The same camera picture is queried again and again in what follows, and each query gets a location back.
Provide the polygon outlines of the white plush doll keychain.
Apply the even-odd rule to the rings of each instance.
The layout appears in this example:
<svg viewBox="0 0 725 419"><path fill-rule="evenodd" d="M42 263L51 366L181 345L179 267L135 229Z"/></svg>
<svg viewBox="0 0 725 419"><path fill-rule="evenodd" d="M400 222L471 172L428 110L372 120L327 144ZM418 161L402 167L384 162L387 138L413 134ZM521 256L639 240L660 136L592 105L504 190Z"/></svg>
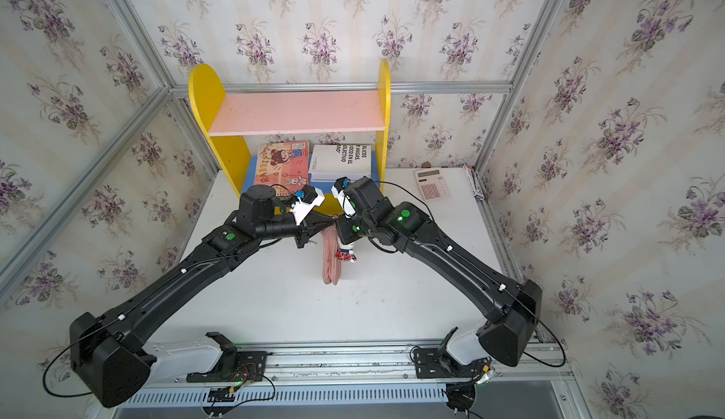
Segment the white plush doll keychain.
<svg viewBox="0 0 725 419"><path fill-rule="evenodd" d="M339 262L356 262L357 257L354 252L354 244L339 243L335 252L335 258Z"/></svg>

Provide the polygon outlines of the blue white slim box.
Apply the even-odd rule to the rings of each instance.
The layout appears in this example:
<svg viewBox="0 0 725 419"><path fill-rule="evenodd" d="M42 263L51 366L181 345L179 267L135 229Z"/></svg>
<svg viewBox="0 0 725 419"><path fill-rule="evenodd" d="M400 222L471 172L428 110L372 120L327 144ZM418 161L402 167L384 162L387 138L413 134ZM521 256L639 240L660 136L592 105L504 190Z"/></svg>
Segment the blue white slim box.
<svg viewBox="0 0 725 419"><path fill-rule="evenodd" d="M480 179L477 177L475 170L466 164L463 165L462 169L464 170L466 181L474 198L478 201L485 201L486 193L481 186Z"/></svg>

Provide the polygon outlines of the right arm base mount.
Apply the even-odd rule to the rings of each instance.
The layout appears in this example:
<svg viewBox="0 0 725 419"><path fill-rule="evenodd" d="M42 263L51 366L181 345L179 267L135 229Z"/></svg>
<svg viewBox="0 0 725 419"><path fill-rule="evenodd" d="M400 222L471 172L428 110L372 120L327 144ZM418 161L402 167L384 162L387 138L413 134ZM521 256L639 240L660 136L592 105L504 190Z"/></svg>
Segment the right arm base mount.
<svg viewBox="0 0 725 419"><path fill-rule="evenodd" d="M453 328L438 346L414 345L409 350L409 359L417 379L458 379L462 383L483 384L498 376L493 359L483 350L472 354L464 350L461 358L454 356L449 348L454 337L459 337L459 328Z"/></svg>

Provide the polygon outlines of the pink calculator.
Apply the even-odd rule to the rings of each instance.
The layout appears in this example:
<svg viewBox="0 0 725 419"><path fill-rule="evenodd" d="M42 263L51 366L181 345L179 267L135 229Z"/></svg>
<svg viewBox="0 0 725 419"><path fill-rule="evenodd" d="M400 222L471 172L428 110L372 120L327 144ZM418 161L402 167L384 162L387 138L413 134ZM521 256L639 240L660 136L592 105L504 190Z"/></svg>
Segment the pink calculator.
<svg viewBox="0 0 725 419"><path fill-rule="evenodd" d="M445 200L450 196L449 186L441 169L430 168L415 171L415 181L426 202Z"/></svg>

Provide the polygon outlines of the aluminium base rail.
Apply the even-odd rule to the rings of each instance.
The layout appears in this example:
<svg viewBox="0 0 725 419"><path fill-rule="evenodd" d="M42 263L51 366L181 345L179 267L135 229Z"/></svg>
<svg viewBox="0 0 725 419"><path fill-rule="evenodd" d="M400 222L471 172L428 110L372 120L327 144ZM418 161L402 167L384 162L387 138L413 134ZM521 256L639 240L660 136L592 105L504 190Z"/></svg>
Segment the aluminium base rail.
<svg viewBox="0 0 725 419"><path fill-rule="evenodd" d="M264 374L232 394L224 383L162 381L115 418L579 418L570 371L529 359L432 365L432 341L262 345Z"/></svg>

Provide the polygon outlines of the pink corduroy bag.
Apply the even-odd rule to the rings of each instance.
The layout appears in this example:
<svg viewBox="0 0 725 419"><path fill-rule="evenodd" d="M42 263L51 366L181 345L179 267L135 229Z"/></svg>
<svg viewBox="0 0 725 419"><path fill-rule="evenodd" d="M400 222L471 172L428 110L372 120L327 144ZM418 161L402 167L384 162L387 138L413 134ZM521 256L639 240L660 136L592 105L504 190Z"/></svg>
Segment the pink corduroy bag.
<svg viewBox="0 0 725 419"><path fill-rule="evenodd" d="M339 249L336 230L328 227L322 232L323 269L322 279L326 285L336 285L342 273L342 262L337 256Z"/></svg>

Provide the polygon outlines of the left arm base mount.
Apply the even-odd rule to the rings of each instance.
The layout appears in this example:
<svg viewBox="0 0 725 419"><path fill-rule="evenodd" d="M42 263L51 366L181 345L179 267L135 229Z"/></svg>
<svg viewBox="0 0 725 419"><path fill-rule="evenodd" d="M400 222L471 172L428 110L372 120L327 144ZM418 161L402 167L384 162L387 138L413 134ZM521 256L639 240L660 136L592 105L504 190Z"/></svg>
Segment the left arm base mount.
<svg viewBox="0 0 725 419"><path fill-rule="evenodd" d="M145 385L261 381L269 354L243 349L219 332L191 341L147 343L143 351L156 358Z"/></svg>

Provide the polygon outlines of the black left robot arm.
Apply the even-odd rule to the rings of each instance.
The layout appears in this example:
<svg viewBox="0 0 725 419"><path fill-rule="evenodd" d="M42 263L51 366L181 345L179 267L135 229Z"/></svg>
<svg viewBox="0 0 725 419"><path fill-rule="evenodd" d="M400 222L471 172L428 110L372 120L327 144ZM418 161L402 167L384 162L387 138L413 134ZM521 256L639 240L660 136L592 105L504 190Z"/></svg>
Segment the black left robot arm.
<svg viewBox="0 0 725 419"><path fill-rule="evenodd" d="M311 186L282 197L270 186L249 188L238 209L178 265L117 307L98 317L84 313L71 324L73 372L105 408L126 402L157 379L190 374L235 379L237 347L219 332L168 349L153 349L147 342L197 294L262 247L285 238L303 247L332 226L332 217L317 210L324 201L324 192Z"/></svg>

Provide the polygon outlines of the pink spiral notebook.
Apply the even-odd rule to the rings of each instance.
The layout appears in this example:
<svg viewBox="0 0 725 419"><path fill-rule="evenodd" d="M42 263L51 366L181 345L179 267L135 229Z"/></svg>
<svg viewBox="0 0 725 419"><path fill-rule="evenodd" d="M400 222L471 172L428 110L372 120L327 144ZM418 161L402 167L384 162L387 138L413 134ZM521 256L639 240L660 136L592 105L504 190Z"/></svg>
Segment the pink spiral notebook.
<svg viewBox="0 0 725 419"><path fill-rule="evenodd" d="M308 141L268 143L258 150L254 184L289 196L309 182Z"/></svg>

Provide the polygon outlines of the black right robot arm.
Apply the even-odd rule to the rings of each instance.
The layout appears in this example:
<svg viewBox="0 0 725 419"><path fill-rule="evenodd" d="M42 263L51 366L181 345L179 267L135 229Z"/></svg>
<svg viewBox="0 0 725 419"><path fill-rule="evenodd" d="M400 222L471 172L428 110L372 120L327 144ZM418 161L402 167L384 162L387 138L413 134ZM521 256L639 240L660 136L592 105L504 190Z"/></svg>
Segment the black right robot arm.
<svg viewBox="0 0 725 419"><path fill-rule="evenodd" d="M458 289L483 315L472 328L456 328L443 354L459 365L487 357L518 366L539 325L542 288L504 275L455 243L434 218L410 202L397 206L372 179L339 178L332 194L343 209L337 234L343 245L362 238L418 260Z"/></svg>

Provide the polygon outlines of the yellow blue pink bookshelf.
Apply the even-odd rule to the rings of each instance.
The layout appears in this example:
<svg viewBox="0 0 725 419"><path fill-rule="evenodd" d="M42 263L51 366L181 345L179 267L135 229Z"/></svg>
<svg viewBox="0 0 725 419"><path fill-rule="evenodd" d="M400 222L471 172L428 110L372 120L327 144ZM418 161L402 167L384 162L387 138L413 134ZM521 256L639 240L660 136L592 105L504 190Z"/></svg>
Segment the yellow blue pink bookshelf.
<svg viewBox="0 0 725 419"><path fill-rule="evenodd" d="M211 66L202 64L190 72L188 94L196 124L237 196L254 175L247 136L375 131L377 178L385 179L392 107L385 59L379 62L377 86L359 90L351 84L330 90L324 84L292 84L279 90L231 92Z"/></svg>

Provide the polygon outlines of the white book black text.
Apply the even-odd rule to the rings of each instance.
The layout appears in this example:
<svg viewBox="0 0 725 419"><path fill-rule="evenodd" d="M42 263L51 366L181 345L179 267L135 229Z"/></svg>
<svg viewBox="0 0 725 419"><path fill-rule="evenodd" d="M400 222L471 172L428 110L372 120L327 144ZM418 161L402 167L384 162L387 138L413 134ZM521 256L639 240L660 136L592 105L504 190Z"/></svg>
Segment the white book black text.
<svg viewBox="0 0 725 419"><path fill-rule="evenodd" d="M373 148L367 144L315 145L309 174L312 182L357 180L372 173Z"/></svg>

